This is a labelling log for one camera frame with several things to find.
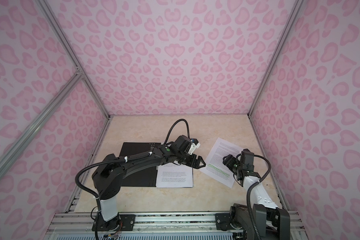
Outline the green highlighted paper sheet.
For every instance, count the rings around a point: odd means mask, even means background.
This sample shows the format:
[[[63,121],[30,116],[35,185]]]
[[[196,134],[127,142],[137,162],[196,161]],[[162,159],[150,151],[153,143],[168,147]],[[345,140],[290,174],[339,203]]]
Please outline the green highlighted paper sheet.
[[[221,184],[232,188],[235,181],[234,176],[229,168],[223,164],[223,158],[228,155],[232,155],[235,159],[242,150],[243,148],[235,144],[221,138],[217,138],[207,156],[207,159],[205,160],[206,166],[201,168],[200,171]]]

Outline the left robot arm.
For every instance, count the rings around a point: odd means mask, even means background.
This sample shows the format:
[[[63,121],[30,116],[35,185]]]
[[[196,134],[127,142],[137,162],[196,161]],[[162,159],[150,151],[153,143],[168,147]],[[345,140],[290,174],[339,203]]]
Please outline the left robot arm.
[[[204,168],[206,163],[203,158],[194,154],[199,146],[197,139],[181,135],[173,143],[158,145],[140,154],[122,157],[108,155],[92,175],[94,187],[98,192],[100,218],[104,222],[117,218],[117,194],[123,179],[132,174],[174,162],[193,169]]]

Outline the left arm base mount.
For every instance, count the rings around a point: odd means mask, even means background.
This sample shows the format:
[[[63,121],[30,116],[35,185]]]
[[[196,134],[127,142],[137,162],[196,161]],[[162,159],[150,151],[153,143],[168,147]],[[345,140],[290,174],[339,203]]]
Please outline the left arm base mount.
[[[110,232],[110,231],[132,231],[136,215],[133,214],[118,214],[116,217],[109,221],[105,221],[101,214],[96,217],[98,221],[93,224],[92,231],[97,229],[98,232]]]

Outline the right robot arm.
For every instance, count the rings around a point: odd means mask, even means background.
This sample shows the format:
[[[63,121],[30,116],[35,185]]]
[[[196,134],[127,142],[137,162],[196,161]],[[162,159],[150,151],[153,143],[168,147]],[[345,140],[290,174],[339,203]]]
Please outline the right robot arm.
[[[231,206],[228,221],[220,229],[241,230],[244,240],[289,240],[290,214],[278,207],[263,185],[263,181],[271,173],[270,161],[244,149],[237,156],[223,157],[223,164],[246,190],[247,204]]]

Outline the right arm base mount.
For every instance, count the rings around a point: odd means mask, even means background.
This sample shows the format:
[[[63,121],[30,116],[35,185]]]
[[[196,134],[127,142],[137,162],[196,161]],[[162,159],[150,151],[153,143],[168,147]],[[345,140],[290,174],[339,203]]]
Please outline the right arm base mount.
[[[230,213],[215,214],[215,223],[217,230],[221,231],[241,230],[245,232],[246,230],[254,230],[253,223],[247,211],[235,213],[233,217]]]

